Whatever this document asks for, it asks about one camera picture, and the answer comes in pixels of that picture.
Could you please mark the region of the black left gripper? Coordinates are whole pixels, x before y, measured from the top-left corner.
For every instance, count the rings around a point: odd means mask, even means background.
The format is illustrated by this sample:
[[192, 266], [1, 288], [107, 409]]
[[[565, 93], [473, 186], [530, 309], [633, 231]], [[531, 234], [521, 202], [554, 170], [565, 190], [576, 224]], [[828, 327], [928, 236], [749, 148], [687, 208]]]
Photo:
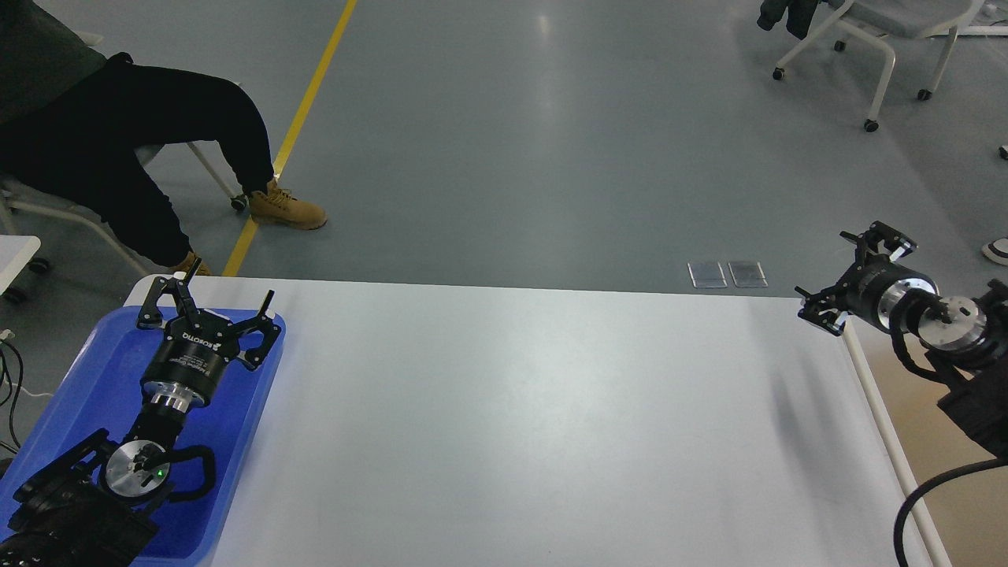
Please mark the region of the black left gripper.
[[[156, 276], [137, 315], [137, 329], [163, 329], [163, 339], [141, 377], [147, 403], [169, 408], [205, 408], [211, 405], [231, 363], [249, 372], [259, 369], [281, 335], [269, 313], [275, 291], [267, 291], [251, 318], [232, 321], [215, 312], [199, 312], [190, 284], [194, 274], [170, 279]], [[158, 308], [162, 295], [174, 301], [176, 318], [165, 322]], [[260, 342], [244, 346], [248, 336]]]

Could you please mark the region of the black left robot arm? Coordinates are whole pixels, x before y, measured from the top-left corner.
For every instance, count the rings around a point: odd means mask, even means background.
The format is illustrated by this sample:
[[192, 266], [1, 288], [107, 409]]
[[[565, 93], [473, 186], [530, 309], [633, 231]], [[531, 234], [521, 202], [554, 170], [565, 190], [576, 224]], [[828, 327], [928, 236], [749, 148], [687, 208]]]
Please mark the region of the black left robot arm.
[[201, 308], [194, 276], [94, 327], [2, 477], [4, 566], [197, 566], [217, 544], [285, 323], [273, 291]]

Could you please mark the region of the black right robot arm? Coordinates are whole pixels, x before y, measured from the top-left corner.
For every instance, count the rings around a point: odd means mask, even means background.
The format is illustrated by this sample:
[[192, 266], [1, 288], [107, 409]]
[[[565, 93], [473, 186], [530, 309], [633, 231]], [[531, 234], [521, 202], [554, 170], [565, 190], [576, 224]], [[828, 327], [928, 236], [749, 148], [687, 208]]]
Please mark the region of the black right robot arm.
[[853, 244], [852, 265], [832, 286], [814, 293], [800, 288], [799, 319], [832, 336], [842, 336], [851, 317], [882, 331], [904, 369], [947, 388], [937, 406], [990, 454], [936, 475], [906, 496], [893, 528], [896, 562], [905, 566], [907, 521], [930, 491], [1006, 466], [1006, 286], [991, 280], [979, 298], [941, 295], [930, 277], [900, 265], [917, 249], [900, 231], [876, 221], [841, 237]]

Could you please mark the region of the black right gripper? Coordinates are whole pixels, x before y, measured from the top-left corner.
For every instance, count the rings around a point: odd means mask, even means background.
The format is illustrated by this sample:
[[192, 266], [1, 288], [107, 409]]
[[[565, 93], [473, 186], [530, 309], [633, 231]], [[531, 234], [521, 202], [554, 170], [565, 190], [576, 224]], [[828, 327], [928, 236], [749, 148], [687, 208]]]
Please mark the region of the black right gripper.
[[920, 288], [937, 294], [933, 279], [894, 263], [917, 251], [917, 241], [892, 226], [874, 221], [864, 231], [842, 231], [841, 236], [854, 244], [854, 262], [838, 281], [839, 286], [822, 288], [817, 293], [793, 287], [802, 297], [797, 316], [840, 337], [851, 313], [882, 331], [891, 331], [890, 316], [908, 291]]

